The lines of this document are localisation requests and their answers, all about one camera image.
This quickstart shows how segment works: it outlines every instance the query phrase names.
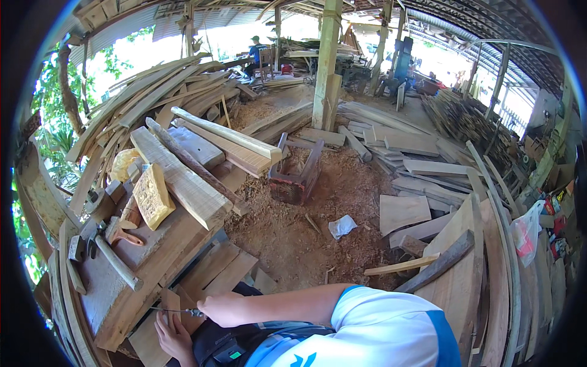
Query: dirt floor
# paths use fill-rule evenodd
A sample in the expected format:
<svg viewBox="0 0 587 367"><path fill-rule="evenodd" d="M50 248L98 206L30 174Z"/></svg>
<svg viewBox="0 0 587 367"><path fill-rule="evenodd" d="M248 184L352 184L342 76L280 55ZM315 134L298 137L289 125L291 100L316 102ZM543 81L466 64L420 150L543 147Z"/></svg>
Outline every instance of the dirt floor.
<svg viewBox="0 0 587 367"><path fill-rule="evenodd" d="M233 126L240 130L312 98L313 88L307 86L261 97L241 106ZM387 99L374 101L359 95L343 98L396 114L395 105ZM407 102L398 116L431 127L419 100ZM341 123L347 124L348 120L337 117L336 124ZM298 161L305 161L306 156L303 150L296 149L289 159L296 165ZM396 288L403 282L397 274L363 275L367 268L397 261L389 250L389 243L381 239L379 233L379 195L396 194L390 184L395 177L382 172L373 162L362 162L349 147L323 152L321 165L318 182L303 206L274 200L265 178L249 176L237 194L245 198L251 212L245 217L234 213L229 217L225 225L229 238L259 259L260 267L277 282L277 291L324 284L329 270L328 282L352 282L385 290ZM305 214L313 219L321 233L313 229ZM354 219L358 228L336 241L328 230L328 222L346 214Z"/></svg>

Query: hammer handle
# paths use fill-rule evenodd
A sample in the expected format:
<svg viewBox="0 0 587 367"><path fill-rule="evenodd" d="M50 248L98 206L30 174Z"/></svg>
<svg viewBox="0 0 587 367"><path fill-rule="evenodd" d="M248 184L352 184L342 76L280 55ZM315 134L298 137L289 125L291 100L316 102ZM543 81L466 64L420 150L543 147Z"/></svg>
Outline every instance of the hammer handle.
<svg viewBox="0 0 587 367"><path fill-rule="evenodd" d="M96 236L96 244L108 259L108 262L118 272L118 274L124 279L124 281L137 292L143 287L143 281L139 279L131 269L114 253L110 248L110 245L102 238L101 235Z"/></svg>

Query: yellow plastic bag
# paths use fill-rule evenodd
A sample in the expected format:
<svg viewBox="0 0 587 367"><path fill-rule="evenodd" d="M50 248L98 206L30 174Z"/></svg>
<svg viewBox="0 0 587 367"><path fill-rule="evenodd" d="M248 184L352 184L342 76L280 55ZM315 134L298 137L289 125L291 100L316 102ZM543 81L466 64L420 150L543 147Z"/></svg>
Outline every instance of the yellow plastic bag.
<svg viewBox="0 0 587 367"><path fill-rule="evenodd" d="M110 171L110 179L118 180L122 183L128 180L129 174L127 169L129 168L130 164L134 162L135 159L137 159L137 157L140 157L140 154L139 151L135 148L121 150L116 155L116 157L114 157L112 170Z"/></svg>

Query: man in blue shirt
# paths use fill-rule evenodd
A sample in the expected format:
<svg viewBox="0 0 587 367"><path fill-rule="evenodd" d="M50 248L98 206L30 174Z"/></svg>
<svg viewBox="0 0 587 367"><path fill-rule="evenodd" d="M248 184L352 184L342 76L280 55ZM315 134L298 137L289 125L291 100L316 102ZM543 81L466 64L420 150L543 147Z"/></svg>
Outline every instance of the man in blue shirt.
<svg viewBox="0 0 587 367"><path fill-rule="evenodd" d="M251 49L249 50L248 56L252 55L255 58L255 62L252 64L249 64L245 68L245 74L251 79L251 82L249 84L253 84L256 80L255 73L253 72L253 70L259 68L259 61L261 60L261 56L259 55L259 51L267 49L267 46L262 45L259 42L259 36L254 36L251 39L252 39L254 45L251 46Z"/></svg>
<svg viewBox="0 0 587 367"><path fill-rule="evenodd" d="M159 343L175 366L461 366L444 312L412 294L328 284L244 295L252 294L198 301L209 320L193 336L175 315L177 332L157 314Z"/></svg>

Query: crumpled paper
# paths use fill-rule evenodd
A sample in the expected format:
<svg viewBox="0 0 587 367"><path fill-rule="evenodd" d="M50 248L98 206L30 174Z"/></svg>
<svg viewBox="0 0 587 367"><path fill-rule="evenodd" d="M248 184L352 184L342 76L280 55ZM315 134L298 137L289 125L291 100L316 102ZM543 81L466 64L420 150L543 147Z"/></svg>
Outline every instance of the crumpled paper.
<svg viewBox="0 0 587 367"><path fill-rule="evenodd" d="M328 230L332 233L332 236L335 240L338 240L340 237L344 236L345 234L349 234L353 228L358 227L355 223L353 218L350 215L345 215L341 219L338 219L334 222L328 223Z"/></svg>

